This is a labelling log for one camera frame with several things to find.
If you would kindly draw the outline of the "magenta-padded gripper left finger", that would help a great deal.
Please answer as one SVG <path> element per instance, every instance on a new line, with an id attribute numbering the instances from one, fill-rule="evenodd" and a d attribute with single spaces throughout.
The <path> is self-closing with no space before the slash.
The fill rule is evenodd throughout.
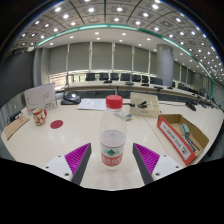
<path id="1" fill-rule="evenodd" d="M 90 155 L 91 144 L 87 143 L 66 155 L 55 156 L 43 169 L 79 185 L 85 173 Z"/>

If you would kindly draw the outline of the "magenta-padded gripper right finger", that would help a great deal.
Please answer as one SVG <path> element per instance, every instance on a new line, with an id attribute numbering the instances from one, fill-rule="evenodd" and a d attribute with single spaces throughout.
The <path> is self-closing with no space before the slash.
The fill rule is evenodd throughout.
<path id="1" fill-rule="evenodd" d="M 133 144 L 133 155 L 145 185 L 182 169 L 169 155 L 159 155 L 137 143 Z"/>

